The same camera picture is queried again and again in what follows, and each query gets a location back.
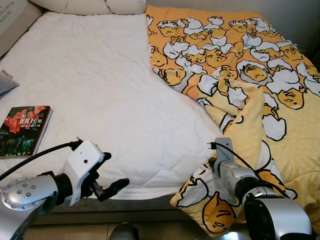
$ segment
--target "white mattress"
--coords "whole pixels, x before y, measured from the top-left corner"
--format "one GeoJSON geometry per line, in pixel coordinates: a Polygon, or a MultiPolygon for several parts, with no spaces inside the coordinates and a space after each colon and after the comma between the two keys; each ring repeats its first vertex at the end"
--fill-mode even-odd
{"type": "MultiPolygon", "coordinates": [[[[210,156],[220,137],[204,109],[156,76],[149,64],[145,16],[77,16],[48,12],[0,61],[20,86],[0,97],[0,121],[11,107],[49,105],[39,151],[75,141],[98,144],[112,159],[100,169],[107,187],[129,178],[114,199],[151,199],[177,191],[210,156]]],[[[70,149],[39,158],[0,183],[57,174],[70,149]]],[[[0,159],[0,173],[21,159],[0,159]]]]}

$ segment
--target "gray cushion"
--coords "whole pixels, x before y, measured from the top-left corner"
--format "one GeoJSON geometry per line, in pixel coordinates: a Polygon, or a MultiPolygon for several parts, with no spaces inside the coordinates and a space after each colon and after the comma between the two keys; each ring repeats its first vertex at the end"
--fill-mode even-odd
{"type": "Polygon", "coordinates": [[[20,84],[16,81],[11,80],[3,72],[0,72],[0,95],[8,92],[11,89],[18,87],[20,84]]]}

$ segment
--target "wall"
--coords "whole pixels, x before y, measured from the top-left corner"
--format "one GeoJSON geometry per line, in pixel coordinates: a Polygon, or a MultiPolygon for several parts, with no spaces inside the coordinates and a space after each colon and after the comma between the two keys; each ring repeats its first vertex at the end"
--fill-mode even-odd
{"type": "Polygon", "coordinates": [[[157,7],[206,9],[217,12],[254,11],[261,13],[286,39],[313,57],[319,49],[319,0],[146,0],[157,7]]]}

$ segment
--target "book cover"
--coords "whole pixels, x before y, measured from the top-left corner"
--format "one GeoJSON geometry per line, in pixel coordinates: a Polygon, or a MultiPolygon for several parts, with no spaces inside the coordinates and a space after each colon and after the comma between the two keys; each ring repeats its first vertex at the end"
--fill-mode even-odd
{"type": "Polygon", "coordinates": [[[34,155],[51,113],[50,106],[11,108],[0,128],[0,158],[23,158],[34,155]]]}

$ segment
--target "metal bracket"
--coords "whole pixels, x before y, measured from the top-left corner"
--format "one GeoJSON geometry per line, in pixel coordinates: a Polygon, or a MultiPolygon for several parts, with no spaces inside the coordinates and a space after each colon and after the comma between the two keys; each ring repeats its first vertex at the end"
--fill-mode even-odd
{"type": "MultiPolygon", "coordinates": [[[[234,150],[232,146],[231,138],[229,137],[217,137],[215,139],[215,142],[226,146],[228,149],[232,151],[234,150]]],[[[215,172],[218,172],[219,164],[223,161],[234,162],[235,157],[231,152],[229,152],[222,146],[216,145],[216,161],[214,162],[214,165],[213,165],[213,170],[215,172]]]]}

